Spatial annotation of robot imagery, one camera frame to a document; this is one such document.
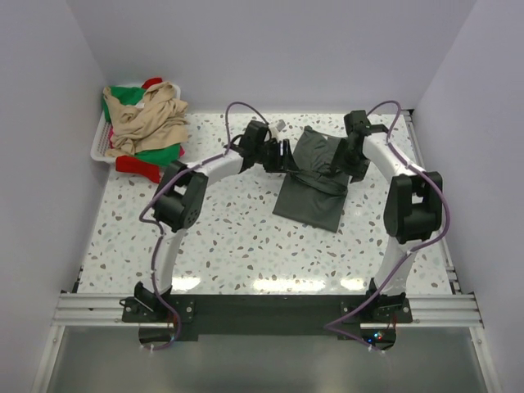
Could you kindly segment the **dark grey t shirt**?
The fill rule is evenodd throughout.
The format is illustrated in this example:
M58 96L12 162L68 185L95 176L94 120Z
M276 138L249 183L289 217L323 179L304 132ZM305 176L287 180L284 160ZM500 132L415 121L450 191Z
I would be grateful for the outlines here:
M273 213L285 219L336 232L346 203L350 176L331 171L340 140L304 127L293 151L298 173L283 180Z

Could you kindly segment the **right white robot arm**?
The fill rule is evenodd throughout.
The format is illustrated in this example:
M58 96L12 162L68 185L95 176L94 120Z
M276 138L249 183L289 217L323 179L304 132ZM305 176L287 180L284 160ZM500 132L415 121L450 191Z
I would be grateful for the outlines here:
M381 322L394 311L392 300L405 296L408 276L417 253L439 241L433 237L447 211L442 192L442 177L414 164L391 141L391 131L384 124L372 124L365 111L344 116L346 137L337 147L331 169L364 179L374 164L389 183L383 222L389 236L382 264L369 283L367 299L356 309L336 319L343 323L364 311L373 321Z

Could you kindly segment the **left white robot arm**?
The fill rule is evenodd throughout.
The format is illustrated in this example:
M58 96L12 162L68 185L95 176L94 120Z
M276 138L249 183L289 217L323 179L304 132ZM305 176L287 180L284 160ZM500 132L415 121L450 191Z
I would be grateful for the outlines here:
M289 142L280 138L285 127L283 120L272 124L252 120L223 152L188 164L175 160L168 165L155 195L139 215L141 222L159 229L151 255L151 281L140 282L134 291L148 320L182 327L181 312L169 300L174 263L184 236L200 216L208 187L253 165L262 165L269 173L296 168Z

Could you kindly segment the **beige t shirt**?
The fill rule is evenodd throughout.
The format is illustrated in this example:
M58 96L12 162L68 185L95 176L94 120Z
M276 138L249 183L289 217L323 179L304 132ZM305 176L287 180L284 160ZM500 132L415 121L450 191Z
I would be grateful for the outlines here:
M108 87L103 89L102 96L113 127L111 146L105 156L134 156L188 140L188 104L176 97L171 82L154 84L147 89L141 107L122 104Z

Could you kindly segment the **red t shirt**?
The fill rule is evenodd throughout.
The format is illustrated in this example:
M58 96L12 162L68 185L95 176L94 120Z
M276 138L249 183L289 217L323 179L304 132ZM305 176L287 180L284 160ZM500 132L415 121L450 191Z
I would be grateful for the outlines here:
M145 91L152 85L165 81L167 80L160 77L148 79L143 83L141 88L136 89L135 92L141 93L143 96ZM176 88L175 90L176 97L179 98L178 91ZM119 100L124 105L141 107L143 105L142 96L127 98L124 94L121 94ZM158 183L160 182L160 170L166 167L171 161L183 156L183 154L183 143L180 143L160 150L142 151L134 156L118 156L116 157L115 167L119 172L142 175L153 183Z

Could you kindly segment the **green t shirt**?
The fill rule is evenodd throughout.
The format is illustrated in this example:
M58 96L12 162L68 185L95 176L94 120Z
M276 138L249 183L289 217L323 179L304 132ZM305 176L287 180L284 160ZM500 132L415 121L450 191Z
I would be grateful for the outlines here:
M107 86L102 110L108 125L108 160L130 156L149 164L166 166L183 154L188 141L188 104L169 81L148 88Z

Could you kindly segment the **white plastic basket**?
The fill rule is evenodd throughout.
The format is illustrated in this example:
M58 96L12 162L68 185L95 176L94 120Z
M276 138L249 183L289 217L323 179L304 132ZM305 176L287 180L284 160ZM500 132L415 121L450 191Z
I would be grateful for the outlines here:
M111 123L106 121L104 111L102 111L97 130L94 134L90 156L96 162L114 165L116 158L106 156L106 151L110 148L110 128Z

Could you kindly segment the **aluminium frame rail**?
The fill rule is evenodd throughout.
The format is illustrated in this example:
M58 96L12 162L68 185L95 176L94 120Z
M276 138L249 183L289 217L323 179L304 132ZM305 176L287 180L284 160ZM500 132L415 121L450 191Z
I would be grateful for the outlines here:
M204 318L226 323L270 323L300 318L323 326L359 303L359 296L337 295L172 295L169 300L189 325ZM130 295L66 293L52 317L55 326L160 327L166 321L148 320L145 309ZM478 328L483 321L473 295L409 296L402 305L383 305L344 322L364 327Z

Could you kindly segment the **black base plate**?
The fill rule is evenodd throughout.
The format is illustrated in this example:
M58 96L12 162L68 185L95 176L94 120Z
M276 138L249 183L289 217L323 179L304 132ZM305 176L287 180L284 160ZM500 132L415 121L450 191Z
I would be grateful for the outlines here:
M342 331L339 339L366 341L388 349L396 327L411 323L409 299L380 295L362 308L367 295L167 295L158 300L136 291L120 300L124 323L139 326L142 344L197 341L205 335L324 336L325 327Z

